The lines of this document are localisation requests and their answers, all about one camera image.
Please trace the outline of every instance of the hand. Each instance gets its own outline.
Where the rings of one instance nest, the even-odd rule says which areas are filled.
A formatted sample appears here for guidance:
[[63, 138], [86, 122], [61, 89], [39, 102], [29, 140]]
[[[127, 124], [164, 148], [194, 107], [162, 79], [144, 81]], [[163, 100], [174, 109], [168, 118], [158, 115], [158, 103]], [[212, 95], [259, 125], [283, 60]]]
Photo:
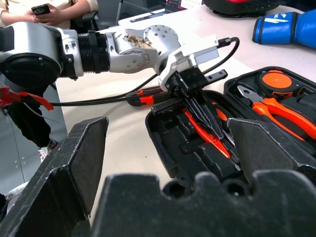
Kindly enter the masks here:
[[47, 3], [49, 6], [50, 13], [35, 16], [35, 20], [38, 23], [44, 23], [49, 26], [58, 26], [62, 22], [66, 21], [66, 17], [63, 14], [63, 11], [55, 8], [54, 6]]
[[33, 14], [31, 10], [27, 11], [24, 14], [23, 18], [24, 18], [24, 21], [38, 23], [38, 21], [35, 19], [35, 15]]

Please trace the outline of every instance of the smartphone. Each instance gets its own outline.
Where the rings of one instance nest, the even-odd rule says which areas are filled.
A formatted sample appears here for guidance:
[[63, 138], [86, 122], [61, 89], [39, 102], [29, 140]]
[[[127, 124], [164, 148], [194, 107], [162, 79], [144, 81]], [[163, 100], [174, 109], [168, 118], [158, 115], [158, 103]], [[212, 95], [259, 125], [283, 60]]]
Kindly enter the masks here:
[[44, 15], [50, 13], [49, 6], [47, 4], [34, 6], [31, 8], [35, 16]]

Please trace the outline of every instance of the blue glove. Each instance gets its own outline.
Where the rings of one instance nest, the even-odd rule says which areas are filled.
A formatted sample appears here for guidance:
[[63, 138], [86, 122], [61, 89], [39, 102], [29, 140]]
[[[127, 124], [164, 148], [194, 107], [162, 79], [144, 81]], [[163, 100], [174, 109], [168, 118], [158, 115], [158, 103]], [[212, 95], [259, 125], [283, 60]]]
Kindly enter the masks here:
[[252, 40], [259, 44], [301, 43], [316, 48], [316, 9], [304, 14], [268, 15], [256, 21]]

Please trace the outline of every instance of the sneaker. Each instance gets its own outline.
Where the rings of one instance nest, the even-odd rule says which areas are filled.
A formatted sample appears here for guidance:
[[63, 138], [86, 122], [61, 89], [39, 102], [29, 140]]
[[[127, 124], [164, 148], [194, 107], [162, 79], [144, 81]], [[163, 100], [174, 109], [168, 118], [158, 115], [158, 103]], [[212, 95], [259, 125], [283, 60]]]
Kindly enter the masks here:
[[41, 147], [39, 148], [39, 157], [40, 161], [43, 162], [43, 160], [48, 156], [48, 154], [58, 145], [58, 142], [56, 142], [54, 139], [50, 139], [50, 142], [47, 147]]

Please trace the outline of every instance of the tape measure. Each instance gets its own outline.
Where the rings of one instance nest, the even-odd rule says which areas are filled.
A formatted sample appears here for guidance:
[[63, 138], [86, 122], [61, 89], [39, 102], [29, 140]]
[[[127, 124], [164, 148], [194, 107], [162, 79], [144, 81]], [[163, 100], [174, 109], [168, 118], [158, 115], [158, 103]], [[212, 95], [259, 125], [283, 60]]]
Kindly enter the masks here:
[[257, 81], [266, 97], [285, 99], [297, 96], [304, 90], [304, 86], [298, 80], [278, 70], [262, 72]]

